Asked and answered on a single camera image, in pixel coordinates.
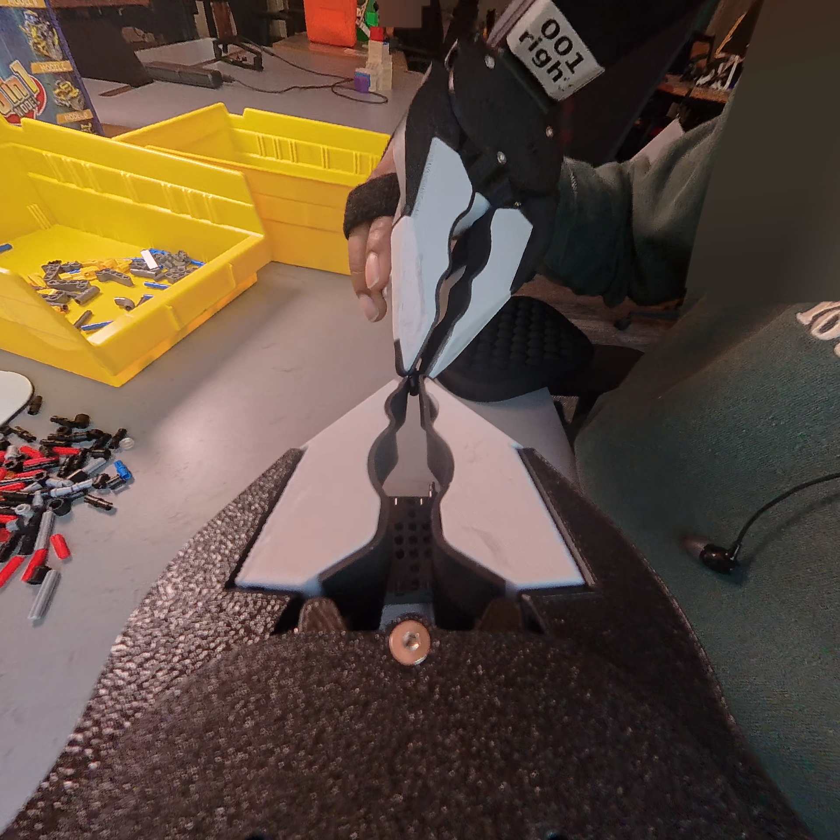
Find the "black lego model yellow beam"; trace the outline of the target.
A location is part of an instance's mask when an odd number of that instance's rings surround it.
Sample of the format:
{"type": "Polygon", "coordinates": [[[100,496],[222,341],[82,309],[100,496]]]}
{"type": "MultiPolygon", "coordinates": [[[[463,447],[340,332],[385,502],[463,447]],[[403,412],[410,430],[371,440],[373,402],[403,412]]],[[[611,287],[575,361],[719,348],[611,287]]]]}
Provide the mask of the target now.
{"type": "Polygon", "coordinates": [[[406,618],[434,624],[434,484],[421,497],[391,497],[388,508],[388,575],[380,629],[406,618]]]}

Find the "pile of loose lego pieces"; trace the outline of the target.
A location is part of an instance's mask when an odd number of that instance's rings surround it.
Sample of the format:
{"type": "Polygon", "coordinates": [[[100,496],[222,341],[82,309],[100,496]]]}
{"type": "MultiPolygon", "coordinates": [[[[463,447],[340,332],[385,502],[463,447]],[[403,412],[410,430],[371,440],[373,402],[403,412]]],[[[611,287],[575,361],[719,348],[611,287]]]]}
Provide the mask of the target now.
{"type": "Polygon", "coordinates": [[[17,576],[31,589],[27,619],[34,626],[44,622],[73,556],[64,531],[70,515],[83,508],[114,513],[114,498],[133,483],[123,460],[134,445],[127,428],[109,432],[85,413],[49,422],[37,435],[12,415],[1,430],[1,586],[17,576]]]}

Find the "black power strip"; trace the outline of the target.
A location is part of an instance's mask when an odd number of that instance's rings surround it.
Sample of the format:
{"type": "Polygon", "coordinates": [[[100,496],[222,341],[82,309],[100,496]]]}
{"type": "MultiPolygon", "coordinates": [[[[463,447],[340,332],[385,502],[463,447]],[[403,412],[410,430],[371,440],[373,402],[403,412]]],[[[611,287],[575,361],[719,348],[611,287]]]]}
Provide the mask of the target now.
{"type": "Polygon", "coordinates": [[[145,64],[144,68],[154,81],[207,89],[219,89],[224,84],[221,71],[203,66],[188,66],[156,60],[145,64]]]}

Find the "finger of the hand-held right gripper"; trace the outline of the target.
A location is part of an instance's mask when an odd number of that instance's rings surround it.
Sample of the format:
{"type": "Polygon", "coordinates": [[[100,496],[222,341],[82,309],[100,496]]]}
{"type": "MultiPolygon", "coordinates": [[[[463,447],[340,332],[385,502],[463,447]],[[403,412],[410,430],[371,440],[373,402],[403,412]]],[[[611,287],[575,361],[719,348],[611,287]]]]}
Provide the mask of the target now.
{"type": "Polygon", "coordinates": [[[421,376],[438,377],[510,299],[532,233],[518,208],[489,211],[462,234],[459,265],[444,284],[444,314],[423,353],[421,376]]]}
{"type": "Polygon", "coordinates": [[[431,140],[416,199],[392,231],[392,323],[396,369],[419,371],[441,316],[440,291],[452,268],[452,238],[476,203],[459,153],[431,140]]]}

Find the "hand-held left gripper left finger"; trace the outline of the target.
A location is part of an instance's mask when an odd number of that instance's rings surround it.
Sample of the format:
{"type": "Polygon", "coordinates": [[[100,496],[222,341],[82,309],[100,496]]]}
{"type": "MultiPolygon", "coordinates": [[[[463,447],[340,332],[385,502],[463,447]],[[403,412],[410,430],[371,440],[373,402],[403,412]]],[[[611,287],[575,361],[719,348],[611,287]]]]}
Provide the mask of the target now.
{"type": "Polygon", "coordinates": [[[392,381],[310,439],[234,577],[238,588],[373,594],[384,582],[384,482],[409,381],[392,381]]]}

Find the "person's right hand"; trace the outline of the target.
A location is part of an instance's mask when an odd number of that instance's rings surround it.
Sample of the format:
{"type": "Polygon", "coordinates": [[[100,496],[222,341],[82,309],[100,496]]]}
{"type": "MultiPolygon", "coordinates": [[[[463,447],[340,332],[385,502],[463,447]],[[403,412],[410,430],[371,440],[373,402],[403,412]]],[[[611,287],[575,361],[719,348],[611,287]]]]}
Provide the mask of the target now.
{"type": "Polygon", "coordinates": [[[400,123],[372,174],[348,194],[344,209],[351,285],[371,322],[387,313],[385,289],[392,274],[392,230],[400,202],[395,153],[403,152],[403,135],[400,123]]]}

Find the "yellow storage bin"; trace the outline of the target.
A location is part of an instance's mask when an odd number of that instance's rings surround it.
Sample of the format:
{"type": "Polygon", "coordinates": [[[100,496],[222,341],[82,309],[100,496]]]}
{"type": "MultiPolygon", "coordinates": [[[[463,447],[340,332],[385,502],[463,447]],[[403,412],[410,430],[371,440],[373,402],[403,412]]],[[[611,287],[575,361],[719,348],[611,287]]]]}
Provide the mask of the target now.
{"type": "Polygon", "coordinates": [[[349,275],[343,216],[386,133],[217,103],[123,133],[119,142],[241,172],[281,264],[349,275]]]}
{"type": "Polygon", "coordinates": [[[2,124],[2,349],[120,386],[256,282],[270,260],[242,175],[52,124],[2,124]],[[204,267],[94,333],[25,276],[53,259],[184,250],[204,267]]]}

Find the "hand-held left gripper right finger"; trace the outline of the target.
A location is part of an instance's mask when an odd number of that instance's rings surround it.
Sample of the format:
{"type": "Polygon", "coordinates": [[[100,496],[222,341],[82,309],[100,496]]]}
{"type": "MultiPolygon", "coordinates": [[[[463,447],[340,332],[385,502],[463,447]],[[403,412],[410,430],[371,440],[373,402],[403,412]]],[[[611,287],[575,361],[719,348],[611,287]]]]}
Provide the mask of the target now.
{"type": "Polygon", "coordinates": [[[481,403],[423,381],[421,412],[444,546],[504,581],[508,594],[585,585],[524,458],[528,449],[550,476],[577,482],[549,391],[481,403]]]}

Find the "person's right forearm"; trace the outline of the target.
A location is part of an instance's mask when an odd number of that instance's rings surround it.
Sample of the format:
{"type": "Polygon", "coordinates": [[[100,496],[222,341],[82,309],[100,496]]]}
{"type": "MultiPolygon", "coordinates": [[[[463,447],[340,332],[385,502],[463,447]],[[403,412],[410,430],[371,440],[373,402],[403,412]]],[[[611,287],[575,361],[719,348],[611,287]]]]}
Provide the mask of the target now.
{"type": "Polygon", "coordinates": [[[682,298],[718,142],[721,114],[664,147],[653,163],[593,167],[566,159],[553,236],[539,273],[609,307],[682,298]]]}

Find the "white stand base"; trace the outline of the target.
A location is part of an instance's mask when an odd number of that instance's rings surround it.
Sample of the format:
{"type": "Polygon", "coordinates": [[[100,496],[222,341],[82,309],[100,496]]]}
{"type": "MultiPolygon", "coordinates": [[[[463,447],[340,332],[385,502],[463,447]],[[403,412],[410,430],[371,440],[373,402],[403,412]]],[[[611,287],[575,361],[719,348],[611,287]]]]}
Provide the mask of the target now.
{"type": "Polygon", "coordinates": [[[0,380],[0,423],[4,427],[30,404],[35,388],[29,378],[13,371],[1,371],[0,380]]]}

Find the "colourful lego set box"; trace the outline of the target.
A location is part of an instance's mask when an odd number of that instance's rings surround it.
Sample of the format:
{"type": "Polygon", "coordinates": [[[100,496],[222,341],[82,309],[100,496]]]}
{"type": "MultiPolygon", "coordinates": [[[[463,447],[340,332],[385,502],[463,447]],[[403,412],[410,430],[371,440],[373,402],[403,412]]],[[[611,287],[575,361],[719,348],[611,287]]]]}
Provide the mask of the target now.
{"type": "Polygon", "coordinates": [[[47,1],[1,2],[1,118],[102,135],[102,126],[47,1]]]}

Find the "orange box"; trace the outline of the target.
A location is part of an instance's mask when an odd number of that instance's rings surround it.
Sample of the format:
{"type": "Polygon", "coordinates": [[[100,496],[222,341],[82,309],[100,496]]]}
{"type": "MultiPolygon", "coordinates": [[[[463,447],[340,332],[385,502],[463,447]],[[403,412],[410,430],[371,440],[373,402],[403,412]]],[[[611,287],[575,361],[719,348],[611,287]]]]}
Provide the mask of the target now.
{"type": "Polygon", "coordinates": [[[357,43],[356,1],[303,1],[310,43],[354,48],[357,43]]]}

